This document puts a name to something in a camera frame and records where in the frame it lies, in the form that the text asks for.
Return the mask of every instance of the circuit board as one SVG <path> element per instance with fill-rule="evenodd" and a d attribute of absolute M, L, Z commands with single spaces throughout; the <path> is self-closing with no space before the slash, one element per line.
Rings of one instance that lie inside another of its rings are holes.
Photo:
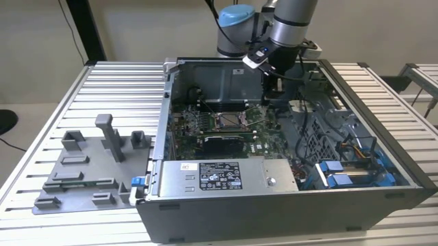
<path fill-rule="evenodd" d="M 173 116 L 177 159 L 292 159 L 274 109 L 250 105 L 244 112 L 201 112 L 187 106 Z"/>

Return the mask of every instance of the black cable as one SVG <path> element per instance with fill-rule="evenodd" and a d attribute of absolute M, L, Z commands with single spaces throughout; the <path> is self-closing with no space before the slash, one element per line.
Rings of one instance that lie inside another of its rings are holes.
<path fill-rule="evenodd" d="M 356 151 L 353 145 L 349 145 L 349 146 L 341 146 L 340 145 L 340 149 L 338 149 L 338 154 L 340 154 L 340 160 L 345 159 L 345 160 L 349 160 L 348 157 L 344 155 L 344 152 L 342 149 L 346 148 L 346 147 L 352 147 L 353 148 L 353 151 Z"/>
<path fill-rule="evenodd" d="M 306 74 L 306 71 L 305 71 L 305 63 L 304 63 L 304 57 L 302 57 L 302 54 L 298 53 L 298 58 L 300 58 L 300 66 L 301 66 L 301 71 L 302 71 L 302 74 L 301 76 L 304 77 L 305 74 Z"/>
<path fill-rule="evenodd" d="M 7 146 L 10 146 L 10 147 L 13 147 L 13 148 L 15 148 L 15 149 L 18 149 L 21 151 L 25 151 L 25 152 L 27 151 L 26 149 L 22 149 L 21 147 L 17 147 L 13 144 L 10 144 L 3 138 L 0 138 L 0 141 L 4 142 Z"/>
<path fill-rule="evenodd" d="M 420 97 L 420 94 L 422 94 L 422 91 L 424 91 L 424 88 L 420 89 L 420 92 L 418 92 L 418 94 L 417 94 L 417 96 L 416 96 L 416 99 L 414 99 L 414 101 L 413 101 L 413 103 L 412 103 L 410 106 L 414 106 L 414 103 L 417 102 L 417 99 L 418 99 L 418 97 Z"/>
<path fill-rule="evenodd" d="M 304 81 L 304 76 L 305 76 L 305 63 L 304 63 L 304 57 L 301 56 L 301 54 L 298 54 L 298 57 L 300 57 L 300 65 L 301 65 L 301 70 L 302 70 L 302 75 L 301 75 L 301 78 L 290 78 L 290 77 L 286 77 L 285 75 L 282 74 L 278 74 L 277 72 L 270 72 L 272 75 L 274 75 L 276 77 L 278 78 L 282 78 L 285 80 L 290 80 L 290 81 Z"/>
<path fill-rule="evenodd" d="M 276 77 L 278 78 L 282 78 L 285 80 L 290 80 L 290 81 L 304 81 L 302 78 L 290 78 L 290 77 L 286 77 L 285 75 L 282 74 L 278 74 L 277 72 L 270 72 L 272 75 L 274 75 Z"/>
<path fill-rule="evenodd" d="M 430 109 L 428 109 L 428 110 L 426 110 L 426 114 L 425 114 L 425 116 L 424 116 L 424 117 L 425 117 L 425 119 L 428 118 L 428 116 L 429 116 L 429 113 L 430 113 Z"/>
<path fill-rule="evenodd" d="M 374 136 L 366 136 L 366 137 L 354 137 L 352 136 L 353 138 L 374 138 Z"/>
<path fill-rule="evenodd" d="M 205 0 L 205 2 L 209 5 L 213 16 L 218 19 L 219 18 L 218 12 L 213 8 L 214 1 L 213 0 Z"/>
<path fill-rule="evenodd" d="M 268 28 L 270 26 L 270 22 L 268 20 L 264 21 L 264 27 L 262 27 L 262 33 L 260 36 L 254 37 L 254 39 L 252 39 L 250 41 L 248 41 L 245 44 L 246 45 L 253 45 L 257 43 L 261 43 L 261 38 L 264 37 L 264 35 L 266 34 Z"/>
<path fill-rule="evenodd" d="M 78 46 L 78 42 L 77 42 L 77 38 L 75 38 L 74 29 L 71 28 L 71 25 L 70 25 L 70 22 L 69 22 L 69 19 L 67 19 L 67 15 L 66 15 L 66 11 L 65 11 L 65 8 L 63 8 L 62 0 L 58 0 L 58 3 L 61 4 L 62 11 L 63 11 L 63 16 L 65 16 L 65 19 L 66 19 L 66 22 L 67 22 L 67 25 L 69 25 L 69 28 L 70 28 L 70 31 L 71 31 L 71 36 L 74 37 L 74 42 L 75 42 L 77 50 L 78 50 L 78 53 L 79 53 L 81 58 L 83 60 L 82 61 L 82 65 L 86 65 L 85 57 L 82 56 L 83 54 L 81 53 L 81 50 L 79 50 L 79 46 Z"/>

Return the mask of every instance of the warning label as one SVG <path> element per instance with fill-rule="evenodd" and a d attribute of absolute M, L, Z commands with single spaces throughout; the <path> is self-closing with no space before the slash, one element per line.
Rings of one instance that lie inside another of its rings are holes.
<path fill-rule="evenodd" d="M 240 163 L 199 163 L 199 186 L 203 191 L 242 189 Z"/>

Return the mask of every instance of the robotic arm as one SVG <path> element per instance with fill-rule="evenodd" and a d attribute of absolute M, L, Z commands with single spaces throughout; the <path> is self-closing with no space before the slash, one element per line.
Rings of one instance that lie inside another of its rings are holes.
<path fill-rule="evenodd" d="M 306 40 L 317 3 L 318 0 L 274 0 L 266 3 L 262 13 L 254 13 L 249 5 L 234 5 L 221 12 L 218 53 L 228 57 L 245 56 L 245 64 L 262 70 L 262 104 L 285 93 L 281 79 L 301 81 L 301 78 L 286 77 L 286 71 L 305 50 L 309 53 L 318 49 Z"/>
<path fill-rule="evenodd" d="M 249 51 L 244 62 L 268 75 L 280 74 L 294 66 L 302 49 L 308 27 L 318 0 L 280 0 L 274 12 L 270 37 Z"/>

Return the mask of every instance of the aluminum workbench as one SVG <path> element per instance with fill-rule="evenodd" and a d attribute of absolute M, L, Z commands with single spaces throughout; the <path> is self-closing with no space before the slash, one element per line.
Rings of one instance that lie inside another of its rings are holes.
<path fill-rule="evenodd" d="M 408 63 L 400 76 L 409 77 L 433 98 L 438 98 L 438 64 Z"/>
<path fill-rule="evenodd" d="M 377 118 L 438 185 L 438 131 L 376 75 L 358 64 L 333 64 Z M 54 168 L 67 130 L 101 136 L 99 113 L 121 135 L 155 136 L 163 94 L 162 63 L 86 66 L 30 150 L 0 189 L 0 245 L 155 245 L 135 208 L 34 215 L 34 201 Z M 191 245 L 438 245 L 438 195 L 394 212 L 368 232 L 249 239 Z"/>

